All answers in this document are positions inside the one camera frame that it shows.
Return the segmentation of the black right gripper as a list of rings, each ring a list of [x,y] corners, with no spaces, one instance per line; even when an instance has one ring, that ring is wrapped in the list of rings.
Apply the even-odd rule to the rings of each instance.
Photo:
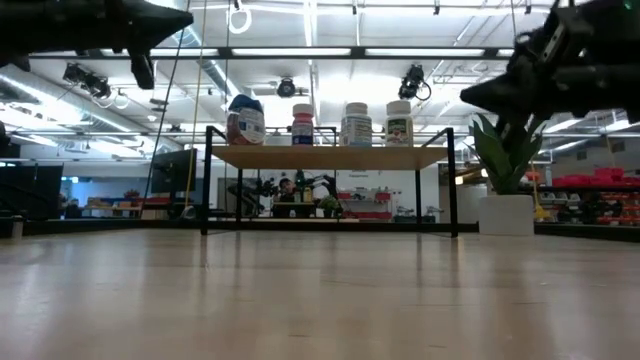
[[[631,123],[639,121],[637,1],[555,1],[544,24],[521,33],[515,49],[514,72],[472,85],[460,99],[509,123],[525,123],[530,114],[482,97],[526,97],[527,111],[544,117],[619,108]]]

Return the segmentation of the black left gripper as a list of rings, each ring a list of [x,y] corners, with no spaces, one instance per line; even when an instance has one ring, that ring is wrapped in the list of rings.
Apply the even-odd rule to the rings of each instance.
[[[184,10],[144,0],[37,1],[19,3],[19,66],[28,71],[32,53],[109,48],[128,53],[142,89],[154,87],[150,49],[193,23]]]

